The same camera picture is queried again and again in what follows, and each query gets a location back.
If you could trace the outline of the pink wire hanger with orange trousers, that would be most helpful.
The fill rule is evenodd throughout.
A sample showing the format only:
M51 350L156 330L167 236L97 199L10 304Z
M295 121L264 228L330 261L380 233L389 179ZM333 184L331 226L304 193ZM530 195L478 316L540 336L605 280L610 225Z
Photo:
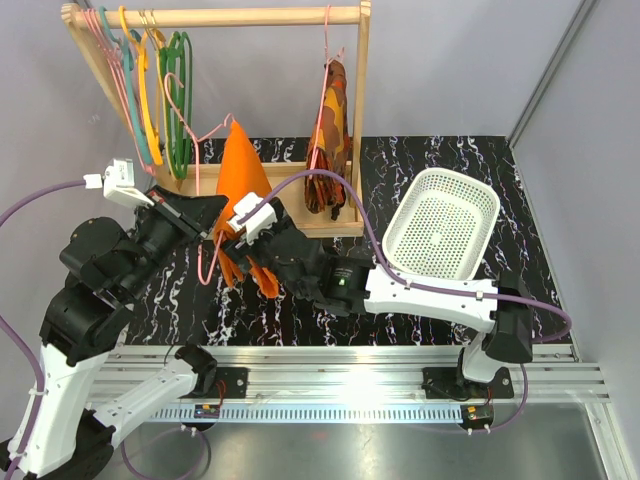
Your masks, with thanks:
M220 130L222 128L229 127L231 125L231 123L235 120L235 118L234 118L234 115L231 112L229 112L225 116L224 120L220 124L218 124L212 130L210 130L204 136L198 138L196 136L195 132L191 129L191 127L189 125L189 122L184 118L184 116L181 113L181 110L178 108L177 104L171 98L171 94L169 92L169 90L170 90L169 83L170 83L171 80L175 80L179 87L183 87L184 84L179 80L179 78L174 73L171 73L171 72L168 72L164 76L164 79L163 79L163 89L164 89L164 93L165 93L166 99L168 100L171 109L178 116L178 119L183 124L185 130L187 131L187 133L191 137L191 140L192 140L192 143L193 143L193 146L194 146L196 195L199 196L200 195L200 142L204 141L204 140L206 140L208 138L211 138L218 130ZM219 256L219 252L220 252L221 243L222 243L222 238L219 237L218 240L215 242L215 249L214 249L213 259L211 260L211 263L209 264L209 270L208 270L207 275L204 275L204 273L203 273L203 259L204 259L203 252L204 252L204 247L203 247L202 244L200 244L198 246L197 276L198 276L198 280L199 280L201 285L207 286L211 282L211 279L213 277L213 273L215 271L216 263L218 261L218 256Z

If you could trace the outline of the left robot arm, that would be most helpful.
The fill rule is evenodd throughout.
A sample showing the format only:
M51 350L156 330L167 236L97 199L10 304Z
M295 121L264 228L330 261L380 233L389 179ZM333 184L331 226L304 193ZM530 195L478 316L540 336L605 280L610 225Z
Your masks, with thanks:
M35 373L16 434L1 445L7 476L92 479L137 427L184 396L205 397L217 363L194 344L179 348L156 374L101 407L87 405L94 381L135 317L147 286L175 250L203 241L227 205L223 195L188 197L161 187L135 193L135 228L92 218L72 233L60 259L68 275L50 301Z

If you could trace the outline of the orange trousers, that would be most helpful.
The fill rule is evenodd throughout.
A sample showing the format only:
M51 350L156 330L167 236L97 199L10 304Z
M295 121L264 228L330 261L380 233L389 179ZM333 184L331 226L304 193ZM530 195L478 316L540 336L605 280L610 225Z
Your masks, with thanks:
M244 280L244 274L239 266L222 249L225 241L238 237L228 225L228 221L234 215L233 206L250 192L256 193L259 197L265 197L271 191L266 172L252 142L242 126L233 120L224 145L216 189L216 193L225 195L229 202L213 230L213 240L219 247L217 259L226 286L229 288L233 287L237 281Z

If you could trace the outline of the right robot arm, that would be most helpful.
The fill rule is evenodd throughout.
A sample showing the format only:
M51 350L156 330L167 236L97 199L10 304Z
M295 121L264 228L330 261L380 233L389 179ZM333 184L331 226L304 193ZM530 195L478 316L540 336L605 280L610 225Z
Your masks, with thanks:
M429 398L496 397L507 367L533 359L533 315L514 277L435 279L329 253L295 226L278 200L260 205L244 199L227 223L237 236L222 248L238 267L266 269L290 294L329 314L409 314L475 330L455 366L423 372L422 388Z

